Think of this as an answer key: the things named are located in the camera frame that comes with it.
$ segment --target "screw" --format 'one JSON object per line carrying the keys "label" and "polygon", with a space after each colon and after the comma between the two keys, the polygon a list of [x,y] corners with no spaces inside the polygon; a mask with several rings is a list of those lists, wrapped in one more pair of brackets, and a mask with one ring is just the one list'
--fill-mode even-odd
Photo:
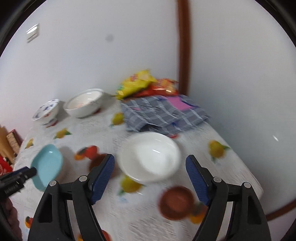
{"label": "screw", "polygon": [[220,177],[214,177],[214,182],[220,183],[222,182],[222,179]]}
{"label": "screw", "polygon": [[57,181],[52,180],[52,181],[50,181],[49,185],[50,185],[51,187],[53,187],[54,185],[56,185],[56,183],[57,183]]}
{"label": "screw", "polygon": [[86,180],[87,180],[87,176],[81,176],[79,178],[79,181],[81,181],[81,182],[85,182]]}
{"label": "screw", "polygon": [[244,186],[245,186],[246,188],[250,188],[250,187],[251,187],[251,184],[249,184],[249,183],[244,183]]}

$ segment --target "blue and white bowl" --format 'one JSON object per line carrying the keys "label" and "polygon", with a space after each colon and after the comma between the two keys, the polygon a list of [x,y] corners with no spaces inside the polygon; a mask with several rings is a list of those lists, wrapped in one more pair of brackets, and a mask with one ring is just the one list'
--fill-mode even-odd
{"label": "blue and white bowl", "polygon": [[42,126],[52,126],[56,121],[59,112],[59,99],[53,99],[40,106],[33,115],[32,120],[38,121]]}

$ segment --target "yellow snack bag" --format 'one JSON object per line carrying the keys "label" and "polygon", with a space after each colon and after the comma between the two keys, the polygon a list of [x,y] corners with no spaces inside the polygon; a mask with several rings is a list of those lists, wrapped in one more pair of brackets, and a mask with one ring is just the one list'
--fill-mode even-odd
{"label": "yellow snack bag", "polygon": [[150,74],[149,70],[142,70],[121,82],[116,91],[116,98],[122,100],[140,90],[146,89],[151,82],[157,82],[157,80]]}

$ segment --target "blue gripper pad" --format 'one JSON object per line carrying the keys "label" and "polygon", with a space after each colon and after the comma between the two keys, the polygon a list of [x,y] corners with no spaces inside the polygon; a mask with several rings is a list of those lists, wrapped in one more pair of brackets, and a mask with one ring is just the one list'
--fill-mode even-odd
{"label": "blue gripper pad", "polygon": [[186,158],[186,171],[189,175],[198,199],[204,205],[208,206],[210,204],[210,199],[207,192],[208,186],[190,156]]}
{"label": "blue gripper pad", "polygon": [[113,155],[110,155],[109,159],[107,160],[105,166],[103,167],[102,171],[94,181],[92,186],[92,196],[91,201],[92,205],[96,203],[96,201],[100,200],[103,196],[105,188],[109,182],[111,174],[115,167],[115,158]]}

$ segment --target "white wall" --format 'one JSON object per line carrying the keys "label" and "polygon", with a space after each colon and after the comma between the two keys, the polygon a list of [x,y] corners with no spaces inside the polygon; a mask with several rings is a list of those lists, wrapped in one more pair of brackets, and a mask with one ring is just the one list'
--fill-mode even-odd
{"label": "white wall", "polygon": [[[27,43],[25,33],[36,23],[40,36]],[[52,98],[66,101],[94,87],[115,93],[146,68],[176,79],[177,26],[172,0],[46,1],[0,57],[0,124],[25,137],[31,116]]]}
{"label": "white wall", "polygon": [[268,222],[271,240],[280,241],[296,218],[296,208]]}
{"label": "white wall", "polygon": [[254,0],[191,8],[190,96],[259,180],[270,213],[296,198],[296,48]]}

